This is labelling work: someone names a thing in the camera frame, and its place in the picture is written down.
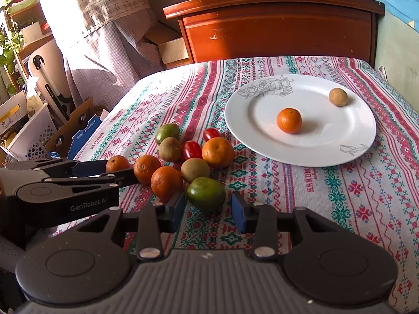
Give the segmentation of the small tangerine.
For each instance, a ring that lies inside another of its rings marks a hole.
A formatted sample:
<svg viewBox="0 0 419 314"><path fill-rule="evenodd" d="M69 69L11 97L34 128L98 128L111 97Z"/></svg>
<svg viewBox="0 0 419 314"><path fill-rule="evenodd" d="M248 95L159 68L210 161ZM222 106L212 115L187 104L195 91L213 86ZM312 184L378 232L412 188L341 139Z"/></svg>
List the small tangerine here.
<svg viewBox="0 0 419 314"><path fill-rule="evenodd" d="M113 173L118 172L125 169L130 169L131 165L130 162L127 160L126 157L121 155L115 155L111 157L106 164L106 172Z"/></svg>

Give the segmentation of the green fruit back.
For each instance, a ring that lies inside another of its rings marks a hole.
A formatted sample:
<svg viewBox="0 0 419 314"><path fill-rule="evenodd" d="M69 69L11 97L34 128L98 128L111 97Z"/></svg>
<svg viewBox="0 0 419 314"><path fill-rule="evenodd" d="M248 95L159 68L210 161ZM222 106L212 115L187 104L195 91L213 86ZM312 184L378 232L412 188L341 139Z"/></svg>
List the green fruit back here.
<svg viewBox="0 0 419 314"><path fill-rule="evenodd" d="M175 123L166 123L162 125L155 136L155 141L157 145L160 145L166 138L175 138L179 139L180 137L180 128Z"/></svg>

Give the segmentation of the green houseplant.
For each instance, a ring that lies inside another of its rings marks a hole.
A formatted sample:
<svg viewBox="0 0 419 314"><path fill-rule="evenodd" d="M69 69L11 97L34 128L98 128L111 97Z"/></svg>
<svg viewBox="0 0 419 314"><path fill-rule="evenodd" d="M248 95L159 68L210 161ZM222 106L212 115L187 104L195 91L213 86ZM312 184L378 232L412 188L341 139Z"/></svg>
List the green houseplant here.
<svg viewBox="0 0 419 314"><path fill-rule="evenodd" d="M9 17L9 9L15 0L1 0L1 68L6 73L9 82L5 82L6 91L10 96L20 92L24 84L21 73L16 71L16 55L23 48L23 35L19 26Z"/></svg>

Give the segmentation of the beige sofa cushion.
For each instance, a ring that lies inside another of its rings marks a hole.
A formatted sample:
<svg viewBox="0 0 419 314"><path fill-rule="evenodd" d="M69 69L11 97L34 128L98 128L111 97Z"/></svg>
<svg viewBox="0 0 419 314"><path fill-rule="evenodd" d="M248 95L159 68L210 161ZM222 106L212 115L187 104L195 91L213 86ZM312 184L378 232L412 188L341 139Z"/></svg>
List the beige sofa cushion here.
<svg viewBox="0 0 419 314"><path fill-rule="evenodd" d="M375 69L418 109L418 31L386 13L378 19Z"/></svg>

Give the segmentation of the red-brown wooden cabinet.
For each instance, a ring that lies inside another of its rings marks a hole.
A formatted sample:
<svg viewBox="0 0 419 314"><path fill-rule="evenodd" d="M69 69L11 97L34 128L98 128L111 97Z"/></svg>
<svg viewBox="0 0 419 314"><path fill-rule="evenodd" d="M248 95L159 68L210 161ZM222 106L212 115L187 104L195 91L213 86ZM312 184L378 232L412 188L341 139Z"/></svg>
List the red-brown wooden cabinet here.
<svg viewBox="0 0 419 314"><path fill-rule="evenodd" d="M320 55L375 62L374 0L189 0L165 7L177 19L192 63Z"/></svg>

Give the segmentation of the green fruit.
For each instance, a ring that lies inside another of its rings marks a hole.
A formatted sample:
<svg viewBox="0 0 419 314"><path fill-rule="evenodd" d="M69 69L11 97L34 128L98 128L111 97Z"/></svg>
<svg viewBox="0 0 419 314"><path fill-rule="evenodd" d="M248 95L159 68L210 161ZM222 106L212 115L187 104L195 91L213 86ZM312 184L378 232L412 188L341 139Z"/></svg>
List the green fruit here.
<svg viewBox="0 0 419 314"><path fill-rule="evenodd" d="M226 199L224 186L209 177L198 177L187 188L188 201L192 206L207 212L218 211Z"/></svg>
<svg viewBox="0 0 419 314"><path fill-rule="evenodd" d="M162 125L155 136L155 141L157 145L160 145L166 138L175 138L179 139L180 137L180 128L175 123L166 123Z"/></svg>

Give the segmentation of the brown kiwi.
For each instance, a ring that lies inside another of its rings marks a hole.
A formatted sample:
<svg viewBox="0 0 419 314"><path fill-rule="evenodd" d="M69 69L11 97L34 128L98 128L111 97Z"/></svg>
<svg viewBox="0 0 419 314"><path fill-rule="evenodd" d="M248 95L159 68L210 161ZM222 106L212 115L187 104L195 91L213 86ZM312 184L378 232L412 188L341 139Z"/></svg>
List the brown kiwi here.
<svg viewBox="0 0 419 314"><path fill-rule="evenodd" d="M334 88L329 92L329 101L337 106L337 107L343 107L346 106L349 100L349 97L347 93L340 88Z"/></svg>
<svg viewBox="0 0 419 314"><path fill-rule="evenodd" d="M176 162L182 155L182 146L174 137L165 138L158 147L158 155L166 162Z"/></svg>
<svg viewBox="0 0 419 314"><path fill-rule="evenodd" d="M209 177L209 165L200 158L190 158L183 162L180 172L185 182L191 184L196 178Z"/></svg>

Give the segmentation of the red tomato back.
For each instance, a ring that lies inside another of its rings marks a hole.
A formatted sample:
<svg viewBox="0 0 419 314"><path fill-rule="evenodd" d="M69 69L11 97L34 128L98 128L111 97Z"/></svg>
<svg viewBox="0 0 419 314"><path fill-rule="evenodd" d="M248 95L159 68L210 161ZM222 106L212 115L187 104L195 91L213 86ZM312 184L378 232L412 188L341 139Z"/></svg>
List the red tomato back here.
<svg viewBox="0 0 419 314"><path fill-rule="evenodd" d="M213 138L220 138L221 134L220 132L215 128L207 128L203 132L203 139L205 142L208 142L209 140Z"/></svg>

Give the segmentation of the orange tangerine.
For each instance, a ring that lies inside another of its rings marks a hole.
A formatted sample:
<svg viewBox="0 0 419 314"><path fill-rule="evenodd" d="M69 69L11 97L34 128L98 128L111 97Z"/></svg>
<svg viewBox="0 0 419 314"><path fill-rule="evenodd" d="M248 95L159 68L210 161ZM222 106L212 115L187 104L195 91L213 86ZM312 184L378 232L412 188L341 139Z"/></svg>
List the orange tangerine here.
<svg viewBox="0 0 419 314"><path fill-rule="evenodd" d="M283 132L295 134L302 127L302 117L298 110L285 108L278 113L276 123Z"/></svg>

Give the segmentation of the checkered beige curtain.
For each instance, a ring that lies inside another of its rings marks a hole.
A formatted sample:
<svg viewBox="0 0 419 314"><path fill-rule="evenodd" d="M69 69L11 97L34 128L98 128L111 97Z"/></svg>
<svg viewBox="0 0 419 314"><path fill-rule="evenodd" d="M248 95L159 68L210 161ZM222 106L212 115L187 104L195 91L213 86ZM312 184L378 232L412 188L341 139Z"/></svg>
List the checkered beige curtain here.
<svg viewBox="0 0 419 314"><path fill-rule="evenodd" d="M108 111L141 79L163 70L146 34L157 19L148 0L40 0L63 54L76 106L87 99Z"/></svg>

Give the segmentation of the large tangerine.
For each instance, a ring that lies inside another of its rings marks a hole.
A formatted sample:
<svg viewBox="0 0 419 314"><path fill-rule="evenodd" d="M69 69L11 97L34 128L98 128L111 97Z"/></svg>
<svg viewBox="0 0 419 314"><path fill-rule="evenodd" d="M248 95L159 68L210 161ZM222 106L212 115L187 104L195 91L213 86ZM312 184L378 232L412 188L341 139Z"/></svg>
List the large tangerine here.
<svg viewBox="0 0 419 314"><path fill-rule="evenodd" d="M212 138L202 146L202 158L213 169L223 169L232 164L235 151L224 138Z"/></svg>

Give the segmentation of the brown cardboard box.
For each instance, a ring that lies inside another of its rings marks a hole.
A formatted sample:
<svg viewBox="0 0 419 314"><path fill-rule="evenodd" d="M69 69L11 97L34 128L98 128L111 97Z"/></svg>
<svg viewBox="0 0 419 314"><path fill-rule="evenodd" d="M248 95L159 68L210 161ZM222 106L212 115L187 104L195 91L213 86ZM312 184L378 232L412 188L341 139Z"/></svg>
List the brown cardboard box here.
<svg viewBox="0 0 419 314"><path fill-rule="evenodd" d="M73 138L78 131L83 131L93 116L101 116L103 106L95 106L93 98L89 98L78 106L71 114L70 119L49 139L45 148L51 157L66 158L70 152Z"/></svg>

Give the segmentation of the patterned striped tablecloth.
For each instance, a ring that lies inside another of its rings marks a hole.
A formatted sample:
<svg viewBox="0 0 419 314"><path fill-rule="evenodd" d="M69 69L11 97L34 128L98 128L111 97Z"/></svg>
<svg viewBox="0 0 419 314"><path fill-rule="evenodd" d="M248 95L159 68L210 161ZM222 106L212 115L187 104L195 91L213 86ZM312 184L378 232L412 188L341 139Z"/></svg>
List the patterned striped tablecloth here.
<svg viewBox="0 0 419 314"><path fill-rule="evenodd" d="M376 140L367 153L338 167L294 167L252 152L224 122L228 98L240 86L272 75L322 77L351 89L373 111ZM227 193L278 211L306 206L383 247L398 264L389 302L400 313L418 310L418 113L361 60L270 57L187 65L140 80L77 153L80 161L115 155L134 162L155 155L156 131L179 125L184 140L202 141L216 128L236 157L215 179Z"/></svg>

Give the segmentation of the red tomato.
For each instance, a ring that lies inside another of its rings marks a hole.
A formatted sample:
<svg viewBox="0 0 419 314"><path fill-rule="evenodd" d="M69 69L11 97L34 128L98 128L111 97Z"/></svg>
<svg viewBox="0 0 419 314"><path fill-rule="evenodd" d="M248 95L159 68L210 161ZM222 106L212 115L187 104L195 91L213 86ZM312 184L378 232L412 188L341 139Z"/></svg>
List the red tomato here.
<svg viewBox="0 0 419 314"><path fill-rule="evenodd" d="M182 156L185 161L191 158L202 159L202 148L196 141L188 140L183 145Z"/></svg>
<svg viewBox="0 0 419 314"><path fill-rule="evenodd" d="M205 142L208 142L209 140L213 138L220 138L221 134L220 132L215 128L207 128L203 132L203 139Z"/></svg>

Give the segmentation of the white floral plate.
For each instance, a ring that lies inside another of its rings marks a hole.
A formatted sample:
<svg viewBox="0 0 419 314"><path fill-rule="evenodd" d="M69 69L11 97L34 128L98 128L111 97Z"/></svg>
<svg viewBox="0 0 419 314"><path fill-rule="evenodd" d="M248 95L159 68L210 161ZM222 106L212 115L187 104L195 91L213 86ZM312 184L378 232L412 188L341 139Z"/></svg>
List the white floral plate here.
<svg viewBox="0 0 419 314"><path fill-rule="evenodd" d="M376 138L376 119L367 103L344 88L346 106L329 101L339 84L306 75L275 75L239 87L227 101L224 118L247 148L289 165L329 167L363 155ZM293 108L302 116L295 134L283 132L277 115Z"/></svg>

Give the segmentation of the white perforated basket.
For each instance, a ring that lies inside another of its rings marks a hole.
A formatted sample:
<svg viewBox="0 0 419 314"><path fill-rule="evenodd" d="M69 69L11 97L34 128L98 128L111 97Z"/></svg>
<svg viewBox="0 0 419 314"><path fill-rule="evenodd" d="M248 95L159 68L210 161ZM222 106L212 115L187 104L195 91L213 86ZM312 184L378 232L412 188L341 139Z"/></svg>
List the white perforated basket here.
<svg viewBox="0 0 419 314"><path fill-rule="evenodd" d="M45 144L56 133L48 104L43 104L11 140L9 146L2 149L19 161L48 159Z"/></svg>

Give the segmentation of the green fruit front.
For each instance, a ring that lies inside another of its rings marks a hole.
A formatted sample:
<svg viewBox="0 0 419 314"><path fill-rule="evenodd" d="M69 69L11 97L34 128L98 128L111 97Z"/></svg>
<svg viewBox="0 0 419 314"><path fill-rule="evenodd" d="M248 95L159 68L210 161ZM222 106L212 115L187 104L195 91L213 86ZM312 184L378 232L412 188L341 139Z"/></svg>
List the green fruit front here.
<svg viewBox="0 0 419 314"><path fill-rule="evenodd" d="M192 206L207 212L218 211L226 199L224 186L209 177L198 177L187 188L188 201Z"/></svg>

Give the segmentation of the tangerine front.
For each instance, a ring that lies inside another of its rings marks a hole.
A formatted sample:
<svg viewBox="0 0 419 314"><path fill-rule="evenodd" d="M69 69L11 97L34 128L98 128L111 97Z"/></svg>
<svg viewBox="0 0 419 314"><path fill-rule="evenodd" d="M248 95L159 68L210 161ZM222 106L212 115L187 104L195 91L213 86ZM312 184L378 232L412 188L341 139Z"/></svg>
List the tangerine front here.
<svg viewBox="0 0 419 314"><path fill-rule="evenodd" d="M156 169L151 177L151 189L154 195L163 203L169 201L174 193L183 190L181 173L171 166Z"/></svg>

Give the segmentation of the brown kiwi back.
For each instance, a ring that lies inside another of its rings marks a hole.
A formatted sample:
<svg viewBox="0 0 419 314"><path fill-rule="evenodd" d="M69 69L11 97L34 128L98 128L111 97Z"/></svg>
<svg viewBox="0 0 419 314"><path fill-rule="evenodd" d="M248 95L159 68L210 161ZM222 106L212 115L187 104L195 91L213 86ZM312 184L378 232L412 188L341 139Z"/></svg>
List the brown kiwi back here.
<svg viewBox="0 0 419 314"><path fill-rule="evenodd" d="M158 155L166 162L176 162L182 155L182 146L174 137L165 138L158 147Z"/></svg>

